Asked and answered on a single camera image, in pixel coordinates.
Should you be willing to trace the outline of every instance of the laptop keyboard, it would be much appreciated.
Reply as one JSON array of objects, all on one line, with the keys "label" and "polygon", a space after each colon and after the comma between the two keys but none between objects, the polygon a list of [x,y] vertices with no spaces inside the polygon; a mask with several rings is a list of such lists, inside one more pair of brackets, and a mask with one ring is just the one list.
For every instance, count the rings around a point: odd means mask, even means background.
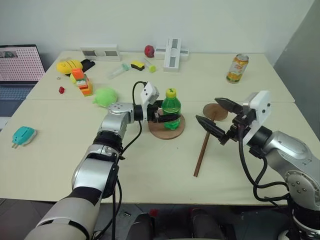
[{"label": "laptop keyboard", "polygon": [[24,100],[32,87],[1,87],[0,100]]}]

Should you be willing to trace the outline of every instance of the laptop screen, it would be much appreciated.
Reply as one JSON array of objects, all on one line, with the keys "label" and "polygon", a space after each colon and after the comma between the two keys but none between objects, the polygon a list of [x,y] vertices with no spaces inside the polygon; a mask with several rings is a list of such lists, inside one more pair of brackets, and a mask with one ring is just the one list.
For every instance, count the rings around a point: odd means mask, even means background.
[{"label": "laptop screen", "polygon": [[37,82],[44,74],[36,45],[0,46],[0,83]]}]

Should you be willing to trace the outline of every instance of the wooden disc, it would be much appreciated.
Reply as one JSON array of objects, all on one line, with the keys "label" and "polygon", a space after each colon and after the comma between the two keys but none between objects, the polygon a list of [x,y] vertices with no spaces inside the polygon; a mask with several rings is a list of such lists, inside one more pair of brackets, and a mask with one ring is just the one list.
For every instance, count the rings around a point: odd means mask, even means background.
[{"label": "wooden disc", "polygon": [[170,130],[168,128],[165,128],[165,124],[163,122],[162,123],[148,122],[148,126],[149,126],[150,132],[158,139],[170,140],[182,134],[186,126],[186,120],[184,116],[181,114],[180,125],[177,127],[176,130]]},{"label": "wooden disc", "polygon": [[205,105],[202,112],[208,119],[213,121],[222,121],[228,116],[228,111],[217,103]]}]

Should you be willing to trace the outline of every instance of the green soda bottle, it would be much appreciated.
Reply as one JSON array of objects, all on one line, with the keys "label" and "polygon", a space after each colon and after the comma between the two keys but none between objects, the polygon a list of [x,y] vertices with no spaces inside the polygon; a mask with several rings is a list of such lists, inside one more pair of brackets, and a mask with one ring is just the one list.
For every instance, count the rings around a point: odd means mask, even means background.
[{"label": "green soda bottle", "polygon": [[[165,92],[166,98],[161,105],[163,115],[180,114],[181,103],[177,98],[177,91],[175,88],[168,88]],[[174,121],[164,123],[164,127],[170,130],[175,130],[180,125],[180,118]]]}]

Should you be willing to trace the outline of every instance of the soda can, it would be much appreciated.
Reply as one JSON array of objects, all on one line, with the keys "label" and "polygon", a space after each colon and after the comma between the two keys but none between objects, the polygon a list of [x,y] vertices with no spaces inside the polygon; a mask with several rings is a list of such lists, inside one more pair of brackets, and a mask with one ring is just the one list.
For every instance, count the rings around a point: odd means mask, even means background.
[{"label": "soda can", "polygon": [[249,63],[249,57],[244,54],[237,54],[232,61],[226,80],[231,84],[237,84]]}]

